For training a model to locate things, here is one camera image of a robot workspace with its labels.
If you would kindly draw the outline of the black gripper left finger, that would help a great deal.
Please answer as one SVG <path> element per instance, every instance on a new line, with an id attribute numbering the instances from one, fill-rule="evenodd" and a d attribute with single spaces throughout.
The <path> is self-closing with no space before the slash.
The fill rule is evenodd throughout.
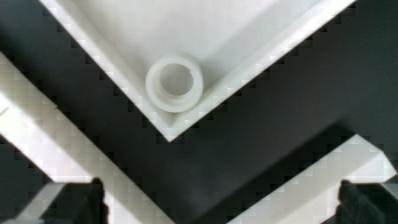
<path id="1" fill-rule="evenodd" d="M 108 224 L 105 186 L 97 178 L 89 183 L 67 183 L 41 215 L 44 224 Z"/>

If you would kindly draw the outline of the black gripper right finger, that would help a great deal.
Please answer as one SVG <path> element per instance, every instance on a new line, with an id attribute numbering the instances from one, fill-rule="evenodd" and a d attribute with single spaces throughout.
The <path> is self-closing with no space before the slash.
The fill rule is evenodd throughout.
<path id="1" fill-rule="evenodd" d="M 398 224 L 398 182 L 341 181 L 337 224 Z"/>

